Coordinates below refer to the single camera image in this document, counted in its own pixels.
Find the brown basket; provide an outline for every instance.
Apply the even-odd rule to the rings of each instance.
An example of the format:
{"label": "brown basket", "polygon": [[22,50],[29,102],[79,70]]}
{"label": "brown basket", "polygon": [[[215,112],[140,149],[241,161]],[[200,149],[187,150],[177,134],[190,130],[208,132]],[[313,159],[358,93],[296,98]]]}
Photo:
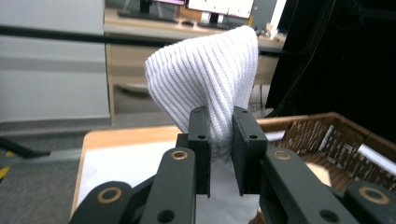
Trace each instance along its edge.
{"label": "brown basket", "polygon": [[344,191],[352,180],[365,180],[396,193],[396,175],[358,150],[368,147],[396,162],[396,145],[337,113],[259,119],[265,133],[285,132],[274,147],[295,151],[304,161],[329,170],[332,187]]}

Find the white towel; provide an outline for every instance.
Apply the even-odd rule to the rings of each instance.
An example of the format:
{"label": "white towel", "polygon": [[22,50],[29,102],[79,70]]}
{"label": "white towel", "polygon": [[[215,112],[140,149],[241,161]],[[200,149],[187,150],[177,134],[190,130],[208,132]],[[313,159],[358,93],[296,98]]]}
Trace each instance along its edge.
{"label": "white towel", "polygon": [[146,60],[148,89],[183,133],[188,131],[190,112],[205,105],[212,161],[227,161],[233,107],[248,107],[258,57],[257,36],[247,26],[187,39],[159,49]]}

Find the keyboard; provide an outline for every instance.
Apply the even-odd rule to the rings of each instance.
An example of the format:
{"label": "keyboard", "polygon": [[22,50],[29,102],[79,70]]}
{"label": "keyboard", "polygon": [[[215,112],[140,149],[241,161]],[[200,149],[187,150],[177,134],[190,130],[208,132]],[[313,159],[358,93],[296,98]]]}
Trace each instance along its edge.
{"label": "keyboard", "polygon": [[208,23],[203,21],[198,22],[197,25],[202,28],[217,30],[232,30],[242,26],[242,24],[239,23]]}
{"label": "keyboard", "polygon": [[117,14],[120,17],[124,17],[124,18],[133,18],[133,19],[139,19],[139,20],[164,21],[164,22],[178,23],[177,20],[172,19],[172,18],[158,17],[157,15],[145,14],[145,13],[140,13],[140,12],[119,10],[119,11],[117,11]]}

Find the wicker basket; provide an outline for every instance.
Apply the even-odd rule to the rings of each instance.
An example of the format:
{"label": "wicker basket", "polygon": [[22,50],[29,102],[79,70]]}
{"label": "wicker basket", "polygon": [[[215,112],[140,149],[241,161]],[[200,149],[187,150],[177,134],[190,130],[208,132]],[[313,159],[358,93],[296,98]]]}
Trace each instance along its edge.
{"label": "wicker basket", "polygon": [[259,119],[274,147],[295,151],[304,161],[329,170],[332,187],[344,191],[352,180],[365,180],[396,193],[396,174],[365,153],[374,152],[390,164],[396,145],[336,113],[281,119]]}

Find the monitor screen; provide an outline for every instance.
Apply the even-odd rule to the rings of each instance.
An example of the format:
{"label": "monitor screen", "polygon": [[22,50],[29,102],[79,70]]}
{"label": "monitor screen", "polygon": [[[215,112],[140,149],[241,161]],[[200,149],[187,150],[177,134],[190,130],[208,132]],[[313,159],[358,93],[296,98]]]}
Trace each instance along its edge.
{"label": "monitor screen", "polygon": [[187,8],[248,19],[254,0],[189,0]]}
{"label": "monitor screen", "polygon": [[164,3],[170,3],[170,4],[175,4],[175,5],[184,5],[184,0],[151,0],[153,2],[164,2]]}

